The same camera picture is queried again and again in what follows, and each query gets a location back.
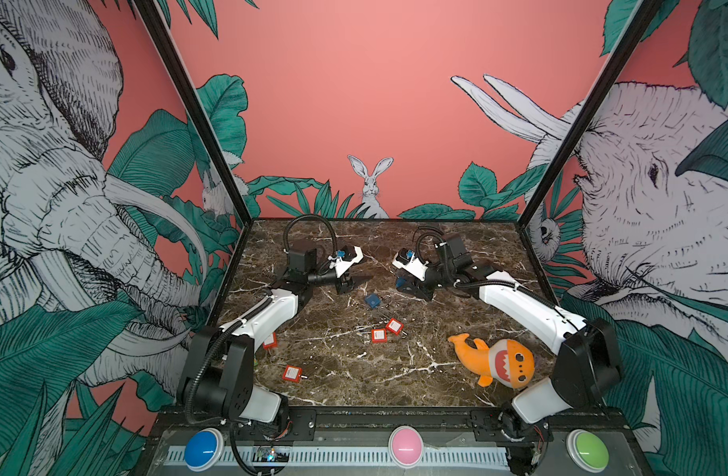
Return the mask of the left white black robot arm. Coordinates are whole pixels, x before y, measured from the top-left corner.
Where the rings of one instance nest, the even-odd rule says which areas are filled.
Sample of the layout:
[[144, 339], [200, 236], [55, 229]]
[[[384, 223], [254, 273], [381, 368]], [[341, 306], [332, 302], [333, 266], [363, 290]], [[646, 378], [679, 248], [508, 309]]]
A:
[[[303, 221], [326, 227], [332, 244], [328, 257], [319, 259], [318, 247], [311, 241], [290, 242], [292, 228]], [[234, 321], [202, 327], [191, 340], [177, 388], [177, 402], [189, 424], [248, 422], [279, 432], [288, 428], [288, 398], [255, 384], [255, 352], [306, 307], [315, 289], [332, 286], [343, 295], [370, 279], [350, 273], [364, 260], [362, 248], [342, 246], [332, 224], [319, 215], [292, 220], [282, 234], [282, 251], [286, 267], [254, 307]]]

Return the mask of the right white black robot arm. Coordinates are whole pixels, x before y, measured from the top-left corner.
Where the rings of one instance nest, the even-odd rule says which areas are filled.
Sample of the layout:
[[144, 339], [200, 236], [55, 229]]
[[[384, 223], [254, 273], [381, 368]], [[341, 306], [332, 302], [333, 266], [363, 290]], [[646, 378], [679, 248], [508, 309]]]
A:
[[601, 404], [621, 382], [623, 361], [617, 333], [605, 319], [588, 321], [550, 303], [491, 263], [476, 263], [458, 234], [423, 227], [413, 248], [401, 249], [393, 264], [403, 271], [400, 292], [431, 301], [438, 289], [490, 305], [545, 344], [555, 357], [551, 374], [534, 380], [534, 355], [514, 339], [493, 345], [462, 333], [449, 337], [459, 362], [481, 387], [494, 382], [517, 391], [498, 414], [510, 441], [540, 436], [546, 419], [567, 410]]

